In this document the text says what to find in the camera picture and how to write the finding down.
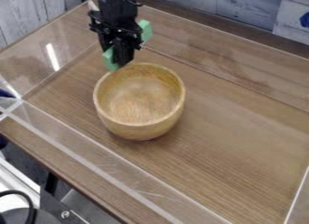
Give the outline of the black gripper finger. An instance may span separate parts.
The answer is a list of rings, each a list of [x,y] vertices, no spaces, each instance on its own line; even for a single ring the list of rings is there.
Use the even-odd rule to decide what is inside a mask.
[[[103,51],[107,51],[114,44],[115,35],[112,33],[98,33],[98,37],[99,37],[99,43],[102,45],[102,49]]]
[[[114,39],[114,61],[123,67],[134,59],[134,52],[139,46],[139,41],[132,37],[118,37]]]

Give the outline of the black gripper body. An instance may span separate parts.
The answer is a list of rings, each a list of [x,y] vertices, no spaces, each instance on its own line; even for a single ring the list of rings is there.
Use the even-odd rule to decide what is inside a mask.
[[[126,30],[135,28],[142,3],[136,0],[96,0],[96,3],[99,13],[88,12],[90,28],[95,33],[111,33],[120,28]]]

